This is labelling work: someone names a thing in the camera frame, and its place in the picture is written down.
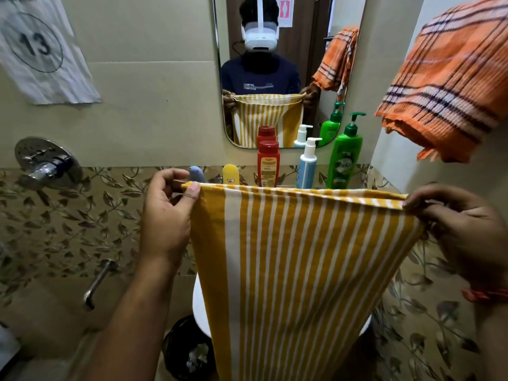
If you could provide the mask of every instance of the green pump bottle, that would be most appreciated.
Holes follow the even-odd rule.
[[[319,137],[320,140],[318,146],[325,146],[329,142],[335,139],[337,132],[339,132],[340,123],[342,121],[342,115],[344,111],[344,102],[335,102],[333,113],[330,116],[330,120],[327,120],[321,126]]]
[[[363,138],[357,134],[358,127],[355,122],[358,116],[365,116],[365,113],[353,112],[351,116],[351,123],[346,126],[344,133],[335,139],[326,188],[346,189],[358,162]]]

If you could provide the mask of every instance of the white toilet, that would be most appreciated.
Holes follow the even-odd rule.
[[[194,314],[194,319],[196,320],[196,324],[198,324],[199,328],[205,333],[208,337],[212,337],[210,333],[210,325],[208,324],[208,317],[206,316],[205,309],[205,300],[203,299],[203,292],[201,291],[201,283],[199,282],[199,274],[196,275],[196,281],[194,282],[194,291],[192,297],[192,311]],[[371,316],[365,322],[365,325],[362,327],[362,331],[360,335],[365,333],[367,328],[370,325]]]

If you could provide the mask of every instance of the towel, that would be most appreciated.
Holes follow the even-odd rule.
[[[293,147],[303,120],[302,94],[232,95],[238,107],[232,112],[234,142],[256,148],[257,130],[263,125],[275,127],[281,147]]]
[[[335,91],[343,102],[351,76],[358,42],[358,27],[348,26],[337,33],[328,45],[325,57],[312,77],[314,84],[325,91]]]
[[[423,26],[376,116],[424,147],[418,160],[467,163],[508,114],[508,0],[457,5]]]
[[[202,184],[191,243],[221,380],[323,380],[422,233],[402,195]]]

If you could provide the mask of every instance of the red bottle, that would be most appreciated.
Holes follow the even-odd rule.
[[[277,140],[275,137],[275,127],[271,127],[270,125],[262,125],[259,127],[257,130],[256,148],[259,149],[259,142],[265,140]]]
[[[279,142],[264,140],[259,142],[257,152],[257,185],[276,187],[279,179]]]

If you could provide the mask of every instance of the shower knob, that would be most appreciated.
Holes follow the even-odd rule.
[[[24,174],[17,183],[31,190],[72,188],[82,178],[78,161],[65,148],[37,137],[21,139],[14,149]]]

